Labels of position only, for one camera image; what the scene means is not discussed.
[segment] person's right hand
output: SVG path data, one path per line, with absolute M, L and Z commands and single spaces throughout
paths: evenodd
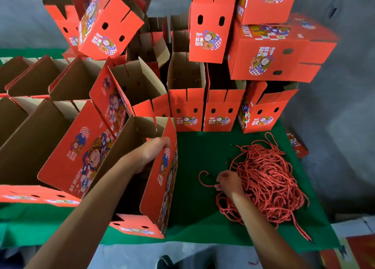
M 223 191 L 233 201 L 233 195 L 244 195 L 241 178 L 236 172 L 225 170 L 220 172 L 215 185 L 217 191 Z

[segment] hand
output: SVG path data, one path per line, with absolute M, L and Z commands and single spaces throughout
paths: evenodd
M 156 158 L 164 147 L 170 147 L 170 140 L 168 137 L 149 139 L 140 147 L 123 156 L 120 161 L 130 155 L 131 161 L 134 163 L 135 167 L 134 173 L 140 173 L 143 171 L 145 165 Z
M 233 201 L 233 195 L 244 195 L 241 178 L 236 172 L 225 170 L 220 172 L 215 185 L 217 191 L 223 191 Z

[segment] person's right arm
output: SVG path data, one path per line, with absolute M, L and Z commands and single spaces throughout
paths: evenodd
M 236 172 L 221 172 L 216 181 L 215 188 L 223 191 L 236 205 L 263 268 L 309 268 L 245 195 Z

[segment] green tablecloth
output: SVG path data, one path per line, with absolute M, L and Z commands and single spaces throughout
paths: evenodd
M 41 57 L 49 54 L 61 58 L 61 52 L 62 50 L 12 50 L 11 53 L 5 53 L 0 49 L 0 57 L 18 54 Z M 338 247 L 338 239 L 279 121 L 271 132 L 279 148 L 287 153 L 285 159 L 292 163 L 293 175 L 299 187 L 310 199 L 310 207 L 297 210 L 295 216 L 315 244 L 306 241 L 291 222 L 281 224 L 278 232 L 298 252 Z M 202 186 L 198 174 L 201 170 L 206 170 L 216 176 L 228 169 L 229 161 L 240 153 L 236 144 L 243 146 L 256 139 L 264 139 L 264 132 L 244 135 L 237 122 L 232 132 L 178 133 L 179 168 L 166 239 L 127 235 L 108 227 L 101 243 L 110 245 L 184 241 L 252 245 L 244 226 L 233 223 L 220 214 L 215 204 L 216 190 Z M 210 176 L 202 178 L 206 183 L 215 181 Z M 0 204 L 2 247 L 45 243 L 72 210 L 52 205 Z

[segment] person's left arm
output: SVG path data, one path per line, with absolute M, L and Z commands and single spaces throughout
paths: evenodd
M 130 179 L 134 173 L 141 172 L 169 143 L 168 137 L 150 139 L 123 156 L 25 268 L 87 268 Z

